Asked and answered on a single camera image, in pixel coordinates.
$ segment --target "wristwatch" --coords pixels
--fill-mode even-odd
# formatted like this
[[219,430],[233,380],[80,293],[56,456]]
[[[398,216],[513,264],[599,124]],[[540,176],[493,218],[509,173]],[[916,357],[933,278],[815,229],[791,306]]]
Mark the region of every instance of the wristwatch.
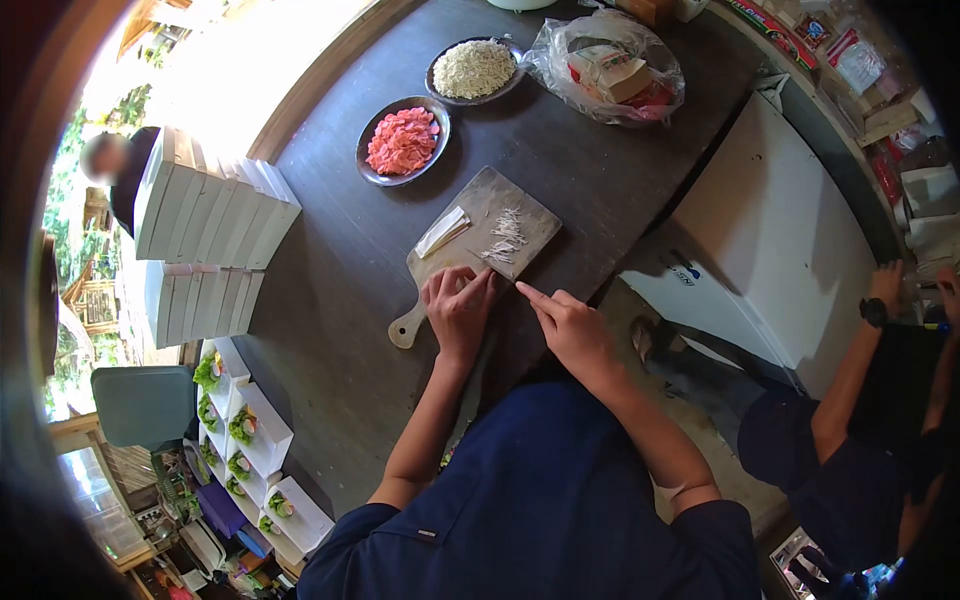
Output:
[[887,305],[879,298],[870,298],[860,301],[860,316],[868,324],[882,329],[887,324],[889,315],[887,315]]

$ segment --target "plastic bag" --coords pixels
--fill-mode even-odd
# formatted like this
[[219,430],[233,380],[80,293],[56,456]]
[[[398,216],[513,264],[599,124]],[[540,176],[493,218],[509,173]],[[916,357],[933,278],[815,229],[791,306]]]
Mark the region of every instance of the plastic bag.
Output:
[[[575,83],[568,55],[591,46],[609,45],[644,59],[654,82],[634,98],[612,104],[591,96]],[[652,31],[620,11],[598,9],[572,21],[545,19],[520,68],[530,73],[571,108],[608,125],[643,127],[668,117],[684,103],[680,64]]]

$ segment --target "black plate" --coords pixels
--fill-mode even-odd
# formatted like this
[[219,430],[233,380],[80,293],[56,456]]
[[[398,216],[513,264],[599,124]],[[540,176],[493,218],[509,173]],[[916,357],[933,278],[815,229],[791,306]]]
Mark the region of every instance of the black plate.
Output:
[[438,54],[430,62],[430,66],[426,70],[426,81],[425,81],[426,90],[430,92],[430,95],[436,98],[437,100],[443,102],[446,105],[451,105],[452,107],[476,107],[478,105],[482,105],[484,103],[489,102],[490,100],[495,100],[500,96],[503,96],[504,94],[509,92],[511,89],[516,87],[516,85],[520,83],[520,80],[523,79],[525,71],[517,67],[514,70],[514,74],[510,77],[510,79],[507,80],[507,82],[504,85],[500,86],[500,89],[496,90],[493,93],[487,94],[486,96],[477,96],[476,98],[470,98],[469,100],[466,98],[448,98],[443,94],[441,94],[439,91],[437,91],[437,88],[434,87],[433,85],[433,65],[437,64],[437,60],[439,60],[440,57],[443,56],[446,53],[446,51],[449,50],[450,48],[453,48],[454,46],[458,46],[464,43],[465,41],[474,41],[474,40],[476,41],[492,40],[500,44],[501,46],[506,46],[507,50],[510,50],[510,54],[513,55],[514,60],[516,61],[517,64],[520,64],[520,60],[523,59],[523,49],[517,46],[512,39],[507,39],[506,37],[497,37],[497,36],[468,37],[467,39],[461,39],[455,44],[450,44],[449,46],[444,48],[443,52]]
[[[398,110],[404,110],[405,108],[416,107],[424,107],[429,112],[432,112],[434,120],[437,125],[440,126],[440,132],[433,135],[433,139],[437,142],[437,147],[433,149],[433,155],[426,161],[425,165],[410,175],[380,175],[376,172],[376,169],[371,167],[367,162],[367,156],[370,155],[367,152],[367,144],[373,139],[373,133],[376,131],[377,124],[383,120],[383,117],[390,113],[396,113]],[[397,100],[374,115],[373,119],[370,120],[370,123],[368,123],[367,127],[363,130],[363,133],[360,134],[360,139],[357,140],[357,171],[360,172],[360,175],[362,175],[365,180],[381,187],[393,187],[395,185],[409,183],[422,175],[433,163],[437,162],[437,158],[444,153],[446,142],[449,141],[449,139],[450,113],[443,104],[428,96],[410,96],[409,98]]]

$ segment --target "gray chair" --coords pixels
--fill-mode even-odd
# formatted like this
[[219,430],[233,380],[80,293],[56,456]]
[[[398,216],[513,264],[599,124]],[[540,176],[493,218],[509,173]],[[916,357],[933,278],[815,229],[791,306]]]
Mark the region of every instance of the gray chair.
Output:
[[196,415],[193,374],[182,365],[95,369],[90,386],[104,437],[118,447],[165,449]]

